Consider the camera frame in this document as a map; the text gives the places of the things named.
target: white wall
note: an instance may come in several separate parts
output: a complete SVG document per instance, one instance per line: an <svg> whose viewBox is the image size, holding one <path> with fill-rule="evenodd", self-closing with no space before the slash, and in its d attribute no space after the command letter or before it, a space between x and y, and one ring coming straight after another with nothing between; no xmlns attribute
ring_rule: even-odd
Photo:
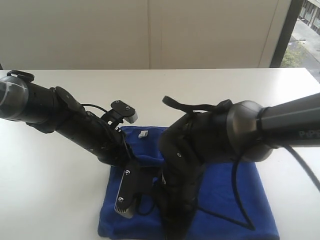
<svg viewBox="0 0 320 240"><path fill-rule="evenodd" d="M6 69L268 67L291 0L2 0Z"/></svg>

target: white tabletop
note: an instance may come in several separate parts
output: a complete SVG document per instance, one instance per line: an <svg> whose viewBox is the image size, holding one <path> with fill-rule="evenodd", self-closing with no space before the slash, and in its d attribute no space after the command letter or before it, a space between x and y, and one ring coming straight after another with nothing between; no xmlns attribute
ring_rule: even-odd
<svg viewBox="0 0 320 240"><path fill-rule="evenodd" d="M169 126L182 115L161 102L164 95L186 104L231 99L273 106L320 92L303 68L29 72L36 84L61 86L83 104L109 109L123 100L137 110L139 126ZM22 122L0 119L0 133L0 239L101 239L97 226L109 166L58 133L46 135ZM320 177L320 149L297 150ZM296 160L278 149L257 167L281 239L319 239L320 193Z"/></svg>

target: sidewalk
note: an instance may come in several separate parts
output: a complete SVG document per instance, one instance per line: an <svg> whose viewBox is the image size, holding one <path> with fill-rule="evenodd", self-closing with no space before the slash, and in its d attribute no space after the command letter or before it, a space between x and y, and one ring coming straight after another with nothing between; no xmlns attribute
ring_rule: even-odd
<svg viewBox="0 0 320 240"><path fill-rule="evenodd" d="M320 63L320 35L298 20L295 23L292 36L296 40L304 40L303 46Z"/></svg>

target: blue towel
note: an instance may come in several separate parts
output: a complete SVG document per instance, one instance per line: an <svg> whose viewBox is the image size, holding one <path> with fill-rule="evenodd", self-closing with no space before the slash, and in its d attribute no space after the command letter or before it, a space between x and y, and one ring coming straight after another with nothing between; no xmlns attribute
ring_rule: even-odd
<svg viewBox="0 0 320 240"><path fill-rule="evenodd" d="M122 127L127 133L140 164L158 166L163 158L157 141L164 127ZM142 130L148 136L138 138ZM245 222L237 207L231 185L231 163L208 164L198 195L198 205L204 209ZM114 210L123 171L110 170L104 203L100 212L98 234L111 239L163 240L164 233L157 208L148 216L135 214L127 219ZM243 206L256 230L251 231L223 219L197 211L186 235L187 240L278 240L279 234L256 165L241 162L237 172L237 186ZM140 211L147 212L152 205L148 197L142 198Z"/></svg>

